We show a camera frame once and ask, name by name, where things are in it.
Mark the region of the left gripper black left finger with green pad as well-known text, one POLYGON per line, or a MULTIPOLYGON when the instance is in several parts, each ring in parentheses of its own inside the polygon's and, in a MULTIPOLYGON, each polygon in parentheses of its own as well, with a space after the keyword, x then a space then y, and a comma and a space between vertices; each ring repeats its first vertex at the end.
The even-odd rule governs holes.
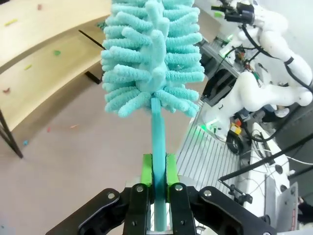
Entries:
POLYGON ((143 156, 139 181, 122 192, 102 190, 54 228, 49 235, 107 235, 123 226, 124 235, 145 235, 154 202, 152 155, 143 156))

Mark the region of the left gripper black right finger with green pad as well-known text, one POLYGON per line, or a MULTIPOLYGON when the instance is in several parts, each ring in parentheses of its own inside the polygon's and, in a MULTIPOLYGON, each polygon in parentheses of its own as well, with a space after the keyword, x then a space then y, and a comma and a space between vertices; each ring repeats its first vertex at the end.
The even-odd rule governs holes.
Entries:
POLYGON ((176 158, 167 155, 167 193, 175 235, 195 235, 198 221, 217 235, 275 235, 261 218, 212 186, 196 190, 180 182, 176 158))

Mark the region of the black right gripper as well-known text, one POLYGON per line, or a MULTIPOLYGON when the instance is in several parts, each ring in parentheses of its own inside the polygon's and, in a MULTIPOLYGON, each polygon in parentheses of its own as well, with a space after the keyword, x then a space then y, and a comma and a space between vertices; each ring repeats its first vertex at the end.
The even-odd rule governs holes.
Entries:
POLYGON ((254 6, 252 4, 236 3, 225 12, 224 17, 228 22, 253 23, 255 20, 254 6))

